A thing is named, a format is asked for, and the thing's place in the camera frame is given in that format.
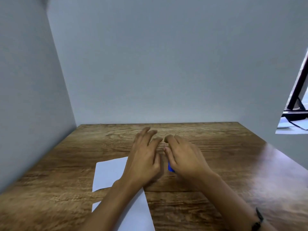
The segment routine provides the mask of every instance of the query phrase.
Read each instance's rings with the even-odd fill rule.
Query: right hand
[[[195,184],[202,177],[214,174],[196,145],[177,135],[168,135],[164,141],[169,144],[164,152],[170,166],[182,178]]]

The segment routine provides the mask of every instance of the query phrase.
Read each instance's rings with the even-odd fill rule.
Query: table surface
[[[76,230],[109,190],[91,192],[95,164],[127,156],[145,126],[79,126],[0,195],[0,230]],[[157,136],[178,134],[199,146],[209,166],[280,231],[307,230],[308,171],[239,123],[150,126]],[[144,188],[156,231],[228,230],[214,206],[163,159],[163,176]]]

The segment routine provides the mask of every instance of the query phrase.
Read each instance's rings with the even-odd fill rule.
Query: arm
[[[165,142],[169,147],[165,147],[164,152],[175,172],[198,188],[213,203],[232,230],[250,231],[259,221],[256,211],[210,169],[200,149],[179,136],[169,135]],[[264,221],[259,230],[276,229]]]
[[[162,138],[151,141],[157,131],[149,129],[144,128],[136,135],[122,177],[113,184],[79,231],[113,230],[130,200],[160,172],[160,156],[155,150]]]

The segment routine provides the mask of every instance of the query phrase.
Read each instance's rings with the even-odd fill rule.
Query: hand
[[[165,142],[169,144],[164,152],[170,166],[184,179],[195,184],[202,176],[214,174],[196,145],[176,135],[168,135]]]
[[[151,141],[157,131],[149,130],[150,127],[146,127],[137,133],[120,179],[132,183],[138,190],[160,172],[160,154],[156,154],[156,148],[163,139]]]

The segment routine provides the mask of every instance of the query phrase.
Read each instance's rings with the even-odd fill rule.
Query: left hand
[[[155,138],[151,141],[157,131],[149,130],[150,127],[146,127],[137,133],[120,179],[131,183],[138,190],[160,172],[160,154],[156,153],[156,148],[163,139]]]

